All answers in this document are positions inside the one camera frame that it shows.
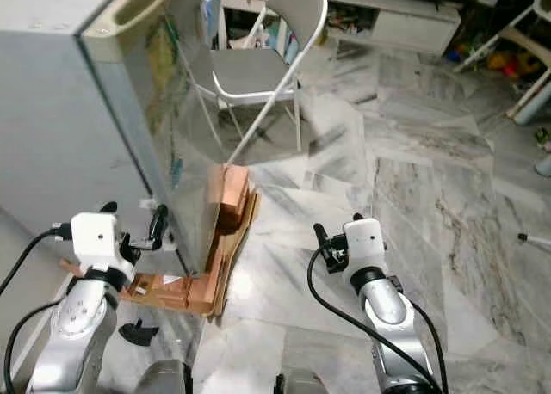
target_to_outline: wall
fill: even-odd
[[[31,239],[32,235],[0,208],[0,278],[2,280]],[[58,266],[59,254],[54,254],[54,249],[68,250],[66,246],[54,243],[52,238],[44,239],[42,244],[39,244],[30,253],[18,274],[0,296],[0,318],[2,318],[0,320],[0,360],[2,364],[6,344],[15,324],[33,308],[54,300],[56,292],[67,277],[67,272]],[[29,321],[19,334],[12,356],[12,370],[29,337],[33,333],[36,334],[35,330],[39,321],[40,314]],[[46,333],[43,333],[40,336],[42,341],[45,339],[45,335]],[[29,376],[33,360],[39,352],[39,349],[30,351],[28,356],[30,365],[22,366],[22,372],[18,379]],[[0,382],[0,385],[3,385],[2,376],[0,376]]]

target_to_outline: cable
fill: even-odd
[[[423,317],[424,321],[427,323],[430,329],[430,333],[432,334],[432,339],[434,340],[434,344],[436,345],[436,355],[438,356],[438,368],[440,368],[440,378],[442,379],[442,391],[443,394],[448,394],[448,375],[446,373],[446,364],[444,363],[444,354],[442,351],[442,344],[440,343],[440,338],[438,337],[438,332],[436,331],[436,327],[430,320],[429,316],[423,309],[415,304],[413,301],[408,299],[410,303],[412,304],[413,308],[421,314],[421,317]]]
[[[15,339],[17,338],[17,334],[19,334],[19,331],[30,318],[38,314],[39,312],[42,312],[44,310],[47,310],[48,308],[52,308],[53,306],[59,304],[61,299],[58,299],[57,301],[50,302],[49,304],[45,304],[43,306],[39,306],[38,308],[30,311],[25,317],[23,317],[17,325],[14,327],[14,330],[11,331],[11,335],[8,339],[8,345],[6,346],[6,352],[3,357],[3,381],[6,384],[6,392],[8,394],[15,394],[15,388],[13,381],[11,380],[11,355],[14,350],[14,343]]]
[[[19,259],[15,262],[13,268],[9,271],[8,276],[6,276],[6,278],[2,281],[2,285],[0,285],[0,295],[2,295],[2,292],[6,289],[8,284],[14,278],[15,274],[17,273],[17,271],[25,261],[25,258],[27,258],[28,254],[36,246],[36,244],[40,242],[42,239],[44,239],[45,237],[55,235],[56,231],[57,230],[55,228],[52,228],[45,232],[42,232],[38,237],[33,239],[29,245],[27,245],[27,248],[23,250],[23,252],[21,253],[21,256],[19,256]]]
[[[428,382],[430,385],[432,385],[432,388],[436,390],[437,393],[442,394],[442,389],[438,386],[438,383],[434,380],[434,378],[429,374],[427,370],[424,369],[423,366],[421,366],[419,363],[417,363],[411,356],[409,356],[407,353],[402,351],[400,348],[398,348],[396,345],[392,344],[387,338],[376,332],[375,330],[367,327],[363,323],[360,323],[357,319],[351,317],[345,312],[340,311],[335,306],[331,305],[324,299],[322,299],[318,292],[313,287],[312,282],[312,271],[313,271],[313,264],[316,262],[316,259],[318,259],[318,256],[321,254],[322,248],[317,248],[316,251],[313,253],[312,258],[310,259],[310,263],[308,264],[308,270],[307,270],[307,280],[308,280],[308,288],[310,289],[310,292],[312,293],[313,297],[322,304],[327,310],[331,311],[335,315],[341,317],[344,321],[347,321],[354,325],[355,327],[361,329],[363,332],[365,332],[368,336],[371,338],[374,338],[381,344],[387,346],[388,348],[392,349],[397,355],[399,355],[405,362],[407,362],[410,366],[412,366],[417,372],[419,372]]]

